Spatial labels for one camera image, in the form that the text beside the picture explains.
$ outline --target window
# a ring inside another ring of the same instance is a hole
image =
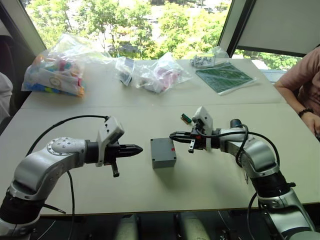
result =
[[[233,59],[251,59],[260,70],[282,70],[287,71],[297,64],[302,57],[274,54],[268,52],[235,50]]]
[[[64,33],[113,57],[188,59],[220,38],[231,0],[21,0],[47,48]]]

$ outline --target white table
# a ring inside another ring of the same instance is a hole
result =
[[[257,78],[254,85],[220,96],[196,74],[189,60],[178,60],[192,79],[175,86],[164,94],[154,94],[133,86],[125,87],[115,80],[115,63],[88,65],[83,79],[86,82],[84,98],[68,95],[32,92],[24,102],[25,109],[70,109],[85,107],[141,107],[141,106],[201,106],[203,104],[269,104],[285,103],[283,97],[249,59],[229,59],[237,68]],[[154,60],[138,61],[152,64]]]
[[[192,116],[198,106],[125,106],[59,109],[21,109],[0,137],[0,199],[3,199],[17,164],[33,141],[52,124],[76,115],[115,116],[123,125],[122,144],[137,144],[139,155],[119,158],[120,177],[113,178],[109,166],[88,164],[71,171],[77,214],[128,213],[236,209],[248,206],[254,188],[247,185],[243,170],[234,157],[219,150],[188,153],[188,144],[175,142],[177,162],[173,168],[152,169],[150,139],[165,138],[191,126],[181,113]],[[247,124],[250,131],[264,134],[277,146],[281,171],[302,203],[320,202],[319,142],[297,114],[286,104],[205,105],[214,128],[228,128],[233,118]],[[94,141],[101,119],[77,119],[59,126],[36,147],[53,138],[68,136]],[[71,212],[69,180],[63,175],[47,204]],[[42,214],[56,214],[43,209]]]

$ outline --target electrical junction box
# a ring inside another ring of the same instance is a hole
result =
[[[172,168],[177,161],[174,142],[170,138],[153,138],[150,140],[152,168]]]

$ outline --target person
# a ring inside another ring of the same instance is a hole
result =
[[[12,95],[13,85],[6,75],[0,72],[0,123],[10,116],[10,98]]]
[[[309,52],[274,85],[311,132],[320,136],[320,46]]]

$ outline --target wire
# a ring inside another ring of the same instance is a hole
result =
[[[51,223],[51,225],[44,231],[44,233],[41,234],[40,237],[37,238],[37,240],[42,239],[42,237],[43,237],[44,235],[46,235],[47,232],[49,232],[49,230],[53,227],[53,225],[54,225],[55,223],[56,223],[56,220],[54,220],[53,223]]]
[[[222,220],[223,224],[225,225],[225,227],[226,227],[228,230],[230,230],[230,227],[227,225],[226,221],[225,221],[225,220],[224,220],[224,218],[222,217],[222,215],[221,215],[221,213],[220,213],[220,211],[219,211],[219,210],[218,210],[218,214],[219,214],[219,216],[220,216],[220,218],[221,218],[221,220]]]
[[[68,174],[69,180],[70,180],[70,188],[71,188],[71,198],[72,198],[72,217],[71,217],[71,228],[69,232],[68,240],[71,240],[72,233],[74,231],[74,225],[75,225],[75,191],[74,191],[74,183],[72,180],[71,173],[69,171],[66,171]]]
[[[79,115],[79,116],[74,116],[74,117],[70,117],[67,118],[65,120],[59,121],[56,124],[52,125],[51,127],[49,127],[47,130],[45,130],[32,144],[32,146],[30,147],[29,151],[27,152],[27,154],[25,156],[28,156],[29,154],[32,153],[32,151],[35,149],[36,145],[38,144],[38,142],[48,133],[50,132],[52,129],[64,124],[65,122],[68,122],[70,120],[74,120],[74,119],[80,119],[80,118],[102,118],[105,120],[108,120],[109,117],[108,116],[100,116],[100,115]]]
[[[255,192],[253,194],[253,196],[251,197],[250,199],[250,202],[249,202],[249,206],[248,206],[248,209],[246,211],[246,224],[247,224],[247,227],[248,227],[248,231],[249,231],[249,234],[250,234],[250,237],[252,240],[256,240],[255,237],[253,236],[252,232],[251,232],[251,227],[250,227],[250,213],[251,213],[251,207],[252,207],[252,204],[254,203],[254,200],[256,199],[257,197],[257,193]]]
[[[79,116],[74,116],[74,117],[70,117],[67,118],[65,120],[59,121],[56,124],[52,125],[51,127],[49,127],[47,130],[45,130],[35,141],[34,143],[31,145],[29,151],[27,152],[26,156],[28,156],[29,154],[32,153],[32,151],[35,149],[36,145],[38,144],[38,142],[48,133],[50,132],[52,129],[64,124],[65,122],[68,122],[70,120],[74,120],[74,119],[80,119],[80,118],[102,118],[105,121],[107,121],[109,119],[108,116],[101,116],[101,115],[79,115]],[[71,228],[70,228],[70,232],[69,232],[69,236],[68,236],[68,240],[71,240],[72,238],[72,234],[74,231],[74,225],[75,225],[75,191],[74,191],[74,183],[73,183],[73,179],[71,176],[71,173],[69,171],[66,171],[66,173],[69,176],[69,180],[70,180],[70,188],[71,188],[71,199],[72,199],[72,217],[71,217]],[[42,238],[48,231],[49,229],[54,225],[56,221],[54,221],[52,223],[52,225],[38,238],[38,240],[40,238]]]
[[[206,135],[206,134],[201,133],[199,130],[197,130],[197,132],[198,132],[199,135],[201,135],[201,136],[203,136],[205,138],[208,138],[208,139],[221,138],[221,137],[224,137],[224,136],[236,135],[236,134],[245,134],[246,133],[245,131],[233,131],[233,132],[226,132],[226,133],[217,134],[217,135]],[[262,134],[259,134],[259,133],[253,132],[253,131],[249,131],[248,134],[255,135],[255,136],[258,136],[258,137],[266,140],[272,146],[273,151],[275,153],[276,162],[280,166],[279,152],[278,152],[275,144],[269,138],[267,138],[266,136],[264,136]]]
[[[242,151],[243,151],[243,149],[244,149],[244,146],[245,146],[245,144],[246,144],[246,141],[248,140],[248,136],[249,136],[249,129],[248,129],[248,126],[247,125],[245,125],[245,124],[241,124],[241,125],[238,125],[237,127],[244,127],[245,128],[245,134],[244,134],[244,138],[243,138],[243,141],[242,141],[242,144],[241,144],[241,146],[240,146],[240,148],[239,148],[239,150],[238,150],[238,152],[236,153],[236,156],[235,156],[235,162],[236,162],[236,164],[238,164],[238,166],[240,167],[240,168],[242,168],[242,164],[241,164],[241,162],[240,162],[240,155],[241,155],[241,153],[242,153]]]

